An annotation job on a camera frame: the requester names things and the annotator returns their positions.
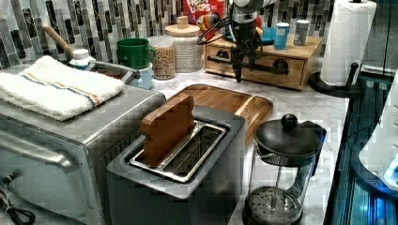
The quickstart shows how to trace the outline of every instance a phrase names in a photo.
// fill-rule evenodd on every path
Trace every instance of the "paper towel holder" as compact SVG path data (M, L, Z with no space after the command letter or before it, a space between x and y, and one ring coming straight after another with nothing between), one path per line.
M313 90L328 96L337 98L359 98L362 94L360 83L357 82L356 84L352 85L355 72L359 67L360 66L358 63L351 64L351 70L349 72L348 80L345 86L335 86L325 83L320 78L320 72L313 73L308 80L308 84L313 88Z

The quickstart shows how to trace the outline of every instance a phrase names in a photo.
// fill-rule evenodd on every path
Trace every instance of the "white towel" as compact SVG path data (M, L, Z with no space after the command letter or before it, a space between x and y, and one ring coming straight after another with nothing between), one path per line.
M120 80L67 67L43 56L18 75L0 73L0 98L64 121L117 95Z

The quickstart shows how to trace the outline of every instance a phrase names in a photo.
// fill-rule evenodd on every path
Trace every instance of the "knob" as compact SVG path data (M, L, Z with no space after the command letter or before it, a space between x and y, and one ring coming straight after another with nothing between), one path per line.
M284 128L292 129L298 126L298 119L294 114L286 114L282 117L281 123Z

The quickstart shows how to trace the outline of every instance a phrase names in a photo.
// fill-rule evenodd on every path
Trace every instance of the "toaster slot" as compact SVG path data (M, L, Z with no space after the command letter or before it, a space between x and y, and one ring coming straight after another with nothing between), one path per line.
M181 177L188 175L207 152L211 151L213 143L221 133L221 130L213 127L202 127L164 170Z
M197 120L194 122L192 134L176 144L158 167L150 168L143 162L144 149L130 159L129 165L181 183L188 182L226 134L223 127Z

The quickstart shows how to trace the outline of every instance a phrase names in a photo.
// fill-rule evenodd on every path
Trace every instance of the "paper towel roll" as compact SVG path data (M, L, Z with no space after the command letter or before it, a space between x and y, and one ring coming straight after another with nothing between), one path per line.
M320 78L329 85L345 86L351 64L360 65L375 15L376 3L334 3ZM359 69L354 81L357 81Z

